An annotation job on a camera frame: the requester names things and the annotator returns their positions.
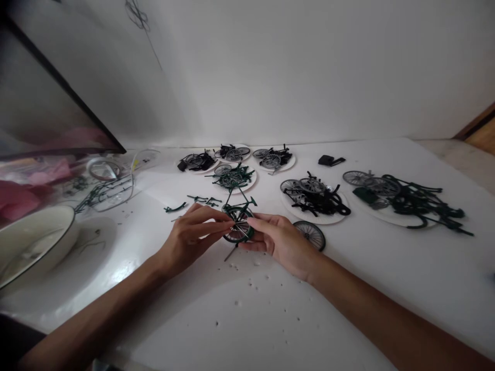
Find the hand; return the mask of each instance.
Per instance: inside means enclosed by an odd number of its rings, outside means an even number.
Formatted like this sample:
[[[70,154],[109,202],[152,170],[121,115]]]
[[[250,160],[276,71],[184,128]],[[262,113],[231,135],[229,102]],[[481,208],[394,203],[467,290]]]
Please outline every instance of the hand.
[[[289,273],[307,281],[320,253],[286,217],[259,213],[254,216],[256,218],[248,218],[247,222],[258,232],[250,242],[239,246],[246,250],[268,252]]]
[[[210,219],[216,222],[204,223]],[[166,278],[175,277],[229,233],[232,226],[234,221],[227,214],[195,203],[175,222],[169,237],[155,254],[159,269]]]

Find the wooden door frame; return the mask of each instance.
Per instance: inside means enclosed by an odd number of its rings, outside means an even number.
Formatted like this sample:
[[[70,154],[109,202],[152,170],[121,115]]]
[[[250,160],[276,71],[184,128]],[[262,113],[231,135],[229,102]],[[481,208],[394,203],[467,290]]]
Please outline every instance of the wooden door frame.
[[[486,110],[480,113],[473,121],[471,121],[464,129],[458,132],[454,139],[466,140],[476,131],[488,124],[495,117],[495,102],[493,102]]]

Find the white paper plate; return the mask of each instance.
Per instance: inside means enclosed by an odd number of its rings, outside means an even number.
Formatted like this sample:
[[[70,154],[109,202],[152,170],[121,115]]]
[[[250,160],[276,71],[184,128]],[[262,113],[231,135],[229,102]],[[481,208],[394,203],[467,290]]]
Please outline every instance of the white paper plate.
[[[221,164],[221,162],[220,161],[217,161],[217,162],[211,164],[211,166],[208,169],[206,169],[206,170],[192,171],[190,169],[187,169],[186,170],[186,173],[189,173],[189,174],[204,174],[204,173],[208,173],[208,172],[212,171],[215,167],[217,167],[219,164]]]
[[[235,148],[239,148],[239,147],[248,147],[248,146],[246,146],[245,144],[233,144],[233,146],[234,146]],[[249,158],[249,156],[251,155],[251,152],[252,152],[252,151],[251,151],[251,149],[249,148],[249,153],[248,153],[247,155],[242,156],[242,161],[247,160],[247,159]],[[225,160],[225,159],[223,159],[223,158],[221,158],[221,157],[220,157],[220,158],[215,157],[215,158],[216,158],[217,160],[219,160],[219,161],[221,161],[221,162],[225,162],[225,163],[239,163],[239,161],[229,161],[229,160]]]
[[[254,169],[253,169],[251,166],[249,166],[249,167],[247,168],[247,172],[248,172],[248,173],[250,173],[250,172],[251,172],[251,171],[253,171],[253,170],[254,170]],[[253,174],[251,174],[251,183],[248,183],[248,184],[246,185],[246,187],[242,187],[242,191],[243,191],[244,193],[246,193],[246,191],[247,191],[249,188],[251,188],[252,186],[254,186],[254,183],[256,182],[256,179],[258,179],[258,175],[257,175],[257,173],[256,173],[256,171],[255,171]],[[222,186],[221,186],[221,185],[219,185],[219,184],[213,184],[213,186],[214,186],[214,187],[215,187],[215,189],[217,189],[219,192],[221,192],[221,193],[225,193],[225,194],[229,194],[229,190],[228,190],[227,188],[224,188],[224,187],[222,187]],[[238,193],[241,193],[241,191],[239,191],[239,188],[235,188],[235,189],[232,191],[232,194],[238,194]]]
[[[259,165],[260,161],[262,159],[256,159],[257,160],[257,163]],[[275,175],[277,175],[278,173],[282,172],[282,171],[285,171],[285,170],[289,170],[291,167],[293,167],[295,165],[295,154],[292,154],[289,162],[287,162],[284,166],[282,166],[280,169],[277,170],[277,172],[275,173]],[[264,166],[261,166],[259,165],[259,168],[261,170],[264,170],[266,172],[273,172],[273,169],[269,169],[269,168],[266,168]]]
[[[352,200],[352,204],[356,205],[359,209],[363,210],[364,212],[377,217],[378,219],[381,219],[383,221],[386,221],[391,224],[395,224],[401,227],[409,227],[409,226],[419,226],[423,224],[421,219],[419,219],[417,216],[414,215],[401,215],[401,214],[396,214],[393,211],[393,207],[389,206],[385,209],[381,210],[373,210],[366,202],[362,201],[359,197],[357,197],[352,191],[356,188],[353,187],[350,184],[347,184],[347,194],[349,195],[350,199]],[[439,220],[439,216],[433,213],[430,214],[425,214],[426,217],[429,217],[431,219]],[[437,225],[437,223],[428,221],[428,227],[433,227]]]
[[[342,198],[342,203],[349,207],[347,198],[341,192],[337,192],[337,194]],[[341,215],[339,213],[335,213],[333,215],[318,213],[318,216],[314,216],[313,213],[310,211],[302,211],[301,208],[292,207],[292,205],[294,205],[294,202],[290,199],[289,196],[282,192],[280,192],[280,199],[282,201],[282,204],[287,210],[289,210],[292,215],[313,224],[334,224],[345,218],[345,215]]]

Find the white table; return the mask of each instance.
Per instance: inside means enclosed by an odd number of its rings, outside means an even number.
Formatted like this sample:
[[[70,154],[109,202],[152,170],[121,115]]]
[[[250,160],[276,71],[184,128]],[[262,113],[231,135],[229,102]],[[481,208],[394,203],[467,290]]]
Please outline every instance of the white table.
[[[293,217],[279,185],[309,170],[342,183],[348,170],[393,174],[430,187],[465,210],[465,229],[408,230],[353,206],[342,222],[321,226],[324,253],[398,303],[495,359],[495,199],[484,189],[408,139],[290,145],[296,165],[275,176],[258,171],[248,190],[255,212]],[[162,162],[138,177],[142,191],[128,204],[83,221],[83,236],[99,228],[103,244],[70,254],[36,286],[0,301],[3,313],[50,332],[120,282],[167,238],[166,214],[186,195],[213,196],[211,178],[180,173],[176,161],[191,149],[164,149]],[[321,155],[345,157],[327,168]],[[256,167],[256,160],[248,164]],[[242,201],[241,195],[233,196]],[[143,315],[111,346],[107,358],[126,369],[393,369],[388,360],[332,305],[273,259],[219,241],[181,276],[166,284]]]

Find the white bowl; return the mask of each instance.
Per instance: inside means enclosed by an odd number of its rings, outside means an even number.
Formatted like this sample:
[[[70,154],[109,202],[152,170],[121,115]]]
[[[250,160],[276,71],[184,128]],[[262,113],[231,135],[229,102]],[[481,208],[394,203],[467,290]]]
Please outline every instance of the white bowl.
[[[0,230],[0,293],[42,277],[67,255],[78,235],[69,206],[38,211]]]

